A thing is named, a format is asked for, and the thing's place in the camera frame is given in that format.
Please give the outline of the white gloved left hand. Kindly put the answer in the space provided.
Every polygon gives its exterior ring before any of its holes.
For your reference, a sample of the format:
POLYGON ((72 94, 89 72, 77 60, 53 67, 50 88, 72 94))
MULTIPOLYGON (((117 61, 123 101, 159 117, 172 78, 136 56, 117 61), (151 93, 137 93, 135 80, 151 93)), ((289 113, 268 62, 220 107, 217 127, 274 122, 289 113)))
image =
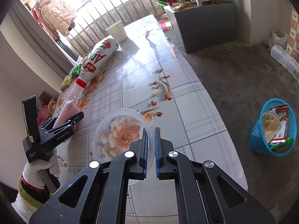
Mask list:
POLYGON ((49 169, 50 174, 54 175, 55 177, 59 177, 60 168, 56 148, 52 150, 52 156, 49 161, 36 159, 32 163, 26 162, 22 176, 24 180, 31 186, 38 189, 44 189, 45 183, 38 173, 38 171, 44 169, 49 169))

